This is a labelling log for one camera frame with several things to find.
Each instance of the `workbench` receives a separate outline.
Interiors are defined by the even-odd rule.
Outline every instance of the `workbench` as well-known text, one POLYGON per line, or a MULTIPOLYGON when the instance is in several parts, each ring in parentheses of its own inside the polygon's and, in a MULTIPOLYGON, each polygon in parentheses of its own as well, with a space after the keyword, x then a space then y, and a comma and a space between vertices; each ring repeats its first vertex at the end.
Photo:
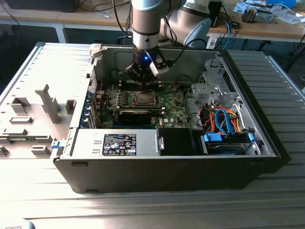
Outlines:
MULTIPOLYGON (((77 85, 86 81, 87 67, 91 63, 89 47, 86 44, 37 44, 0 96, 0 120, 9 115, 7 109, 12 98, 23 97, 27 91, 29 102, 40 106, 41 118, 46 116, 41 101, 35 97, 34 90, 39 83, 50 85, 50 95, 57 98, 58 104, 67 99, 78 100, 77 85)), ((244 51, 242 57, 238 56, 239 51, 235 52, 236 63, 250 63, 258 69, 261 64, 273 61, 270 57, 266 57, 267 62, 258 61, 258 57, 264 57, 262 52, 244 51)), ((265 93, 280 91, 281 94, 272 99, 287 104, 281 99, 290 88, 281 86, 288 83, 294 88, 295 85, 280 68, 278 71, 281 80, 264 83, 256 76, 251 85, 261 99, 265 93), (261 87, 266 86, 271 89, 260 94, 261 87)), ((295 97, 288 96, 292 107, 302 102, 295 101, 295 97)), ((301 117, 289 113, 292 109, 284 109, 288 112, 285 126, 301 117)), ((279 110, 274 108, 269 112, 275 114, 279 110)), ((49 119, 41 124, 52 125, 49 119)), ((0 159, 1 217, 29 219, 36 229, 302 228, 305 226, 304 132, 293 133, 292 130, 288 137, 290 140, 287 138, 284 143, 292 160, 276 173, 262 175, 242 190, 77 194, 56 169, 50 155, 20 150, 0 159)))
MULTIPOLYGON (((109 10, 109 18, 93 12, 87 12, 82 9, 77 9, 74 13, 65 13, 59 11, 47 10, 13 10, 10 9, 6 2, 3 1, 6 10, 14 17, 20 25, 43 26, 55 28, 59 42, 66 43, 67 37, 65 29, 92 29, 92 30, 110 30, 119 31, 113 10, 109 10)), ((233 13, 230 10, 234 9, 234 5, 238 0, 224 0, 224 5, 227 9, 229 16, 232 20, 241 23, 241 28, 237 34, 237 38, 253 39, 264 41, 282 41, 282 42, 300 42, 305 33, 303 23, 291 25, 274 18, 272 23, 244 23, 241 19, 241 14, 233 13)), ((85 3, 84 8, 90 9, 90 3, 85 3)), ((111 4, 101 6, 101 9, 109 8, 111 4)), ((295 11, 305 10, 305 6, 296 4, 295 11)), ((118 7, 119 19, 122 26, 125 26, 126 18, 129 12, 129 5, 118 7)), ((0 5, 0 24, 13 24, 17 23, 0 5)), ((208 36, 211 38, 222 37, 226 33, 226 28, 220 22, 216 28, 211 28, 208 36)))

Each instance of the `blue clip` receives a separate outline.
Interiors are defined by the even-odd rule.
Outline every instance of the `blue clip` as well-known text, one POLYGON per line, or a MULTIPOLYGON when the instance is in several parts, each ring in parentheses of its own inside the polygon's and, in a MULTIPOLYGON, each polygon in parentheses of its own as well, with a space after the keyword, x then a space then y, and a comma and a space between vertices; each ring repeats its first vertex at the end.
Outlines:
POLYGON ((254 136, 253 136, 253 134, 249 133, 249 134, 248 134, 248 138, 249 138, 249 140, 250 140, 251 143, 254 142, 254 136))
POLYGON ((223 139, 221 138, 220 134, 217 133, 206 133, 203 136, 205 142, 222 142, 223 139))
POLYGON ((62 140, 62 141, 54 141, 51 145, 52 149, 60 149, 60 148, 64 148, 67 144, 66 140, 62 140))

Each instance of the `motherboard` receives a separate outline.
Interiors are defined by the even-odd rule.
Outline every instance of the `motherboard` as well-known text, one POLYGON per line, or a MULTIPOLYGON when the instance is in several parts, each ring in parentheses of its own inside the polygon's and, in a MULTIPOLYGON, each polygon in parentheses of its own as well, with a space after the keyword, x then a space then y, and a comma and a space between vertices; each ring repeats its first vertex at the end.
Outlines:
POLYGON ((189 128, 183 101, 185 88, 163 84, 157 89, 111 85, 101 93, 100 128, 189 128))

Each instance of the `warning label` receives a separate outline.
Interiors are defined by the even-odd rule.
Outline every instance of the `warning label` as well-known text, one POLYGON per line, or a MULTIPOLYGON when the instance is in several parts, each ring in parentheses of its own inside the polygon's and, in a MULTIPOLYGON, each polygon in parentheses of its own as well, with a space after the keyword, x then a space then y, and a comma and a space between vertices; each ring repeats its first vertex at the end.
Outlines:
POLYGON ((136 156, 136 135, 105 135, 104 156, 136 156))

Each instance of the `green motherboard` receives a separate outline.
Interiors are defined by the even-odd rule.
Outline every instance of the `green motherboard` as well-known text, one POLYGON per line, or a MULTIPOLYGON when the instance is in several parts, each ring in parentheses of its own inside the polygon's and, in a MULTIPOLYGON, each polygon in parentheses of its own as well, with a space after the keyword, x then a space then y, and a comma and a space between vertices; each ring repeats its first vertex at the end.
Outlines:
POLYGON ((158 91, 122 90, 112 85, 104 91, 99 119, 101 128, 189 128, 189 118, 183 107, 183 88, 178 84, 163 85, 158 91), (147 125, 122 125, 120 112, 147 112, 147 125))

